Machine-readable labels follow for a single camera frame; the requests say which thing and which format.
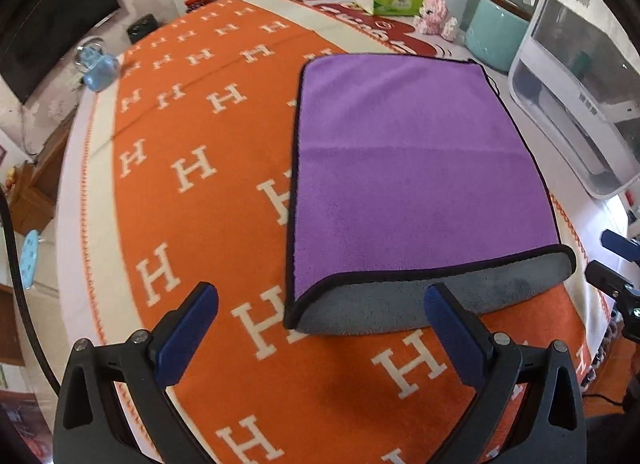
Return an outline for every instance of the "black television screen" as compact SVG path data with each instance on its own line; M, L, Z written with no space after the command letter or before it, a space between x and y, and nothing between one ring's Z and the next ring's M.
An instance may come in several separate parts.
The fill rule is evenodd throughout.
M60 58L119 7L117 0L40 0L11 31L13 37L0 57L0 75L20 102L24 104Z

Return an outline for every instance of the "wooden lid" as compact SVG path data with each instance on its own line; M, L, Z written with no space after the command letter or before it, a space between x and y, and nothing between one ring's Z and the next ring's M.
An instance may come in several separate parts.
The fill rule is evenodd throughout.
M527 22L531 21L531 15L527 11L525 11L523 8L518 6L517 4L514 4L511 0L491 0L491 1L497 6L500 6L503 9L506 9L510 13L515 14L516 16L519 16L523 20L526 20Z

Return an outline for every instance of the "pink plush toy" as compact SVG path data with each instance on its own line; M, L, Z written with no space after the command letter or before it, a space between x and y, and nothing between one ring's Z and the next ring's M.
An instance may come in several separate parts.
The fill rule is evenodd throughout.
M458 20L448 18L448 15L444 0L425 0L414 25L421 34L440 34L445 40L454 41L458 33Z

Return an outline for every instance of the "orange tablecloth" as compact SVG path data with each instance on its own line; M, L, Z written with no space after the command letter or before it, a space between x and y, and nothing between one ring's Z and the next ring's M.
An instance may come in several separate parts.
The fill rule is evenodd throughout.
M424 464L472 397L430 329L331 338L281 324L298 73L321 54L398 52L379 37L298 2L222 0L132 47L95 99L81 209L98 341L152 329L197 282L216 285L218 317L170 396L218 462ZM609 311L553 202L577 274L482 320L519 343L564 339L581 378Z

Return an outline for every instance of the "blue figurine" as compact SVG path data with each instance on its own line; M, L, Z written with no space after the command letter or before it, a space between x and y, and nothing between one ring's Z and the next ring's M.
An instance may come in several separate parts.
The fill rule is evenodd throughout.
M93 92L107 88L120 73L120 62L105 53L104 40L99 36L89 36L78 44L76 67L84 74L84 84Z

